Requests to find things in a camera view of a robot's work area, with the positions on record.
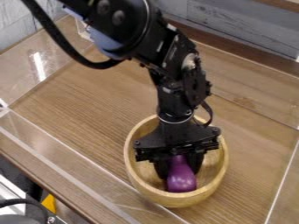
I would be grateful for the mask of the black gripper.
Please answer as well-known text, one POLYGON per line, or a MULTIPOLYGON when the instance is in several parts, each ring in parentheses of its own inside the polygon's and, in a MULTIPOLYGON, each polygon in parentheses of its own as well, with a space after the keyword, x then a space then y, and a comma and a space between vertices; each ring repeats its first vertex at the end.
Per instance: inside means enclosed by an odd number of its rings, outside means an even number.
POLYGON ((193 173, 201 168, 207 151, 216 150, 220 129, 204 126, 200 122, 166 124, 158 122, 157 127, 134 140, 136 161, 153 162, 153 168, 160 179, 166 179, 172 156, 188 155, 187 161, 193 173))

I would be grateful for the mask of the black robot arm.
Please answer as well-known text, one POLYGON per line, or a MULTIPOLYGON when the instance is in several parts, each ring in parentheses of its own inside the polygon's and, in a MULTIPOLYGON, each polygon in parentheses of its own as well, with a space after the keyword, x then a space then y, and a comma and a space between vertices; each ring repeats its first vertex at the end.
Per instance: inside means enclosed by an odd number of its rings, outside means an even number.
POLYGON ((165 20, 150 0, 60 0, 65 11, 89 27, 98 50, 113 60, 136 60, 148 70, 157 93, 157 127, 134 140, 134 159, 153 164, 160 179, 170 159, 185 157, 192 172, 204 154, 219 148, 220 130, 195 120, 211 82, 201 69, 196 45, 165 20))

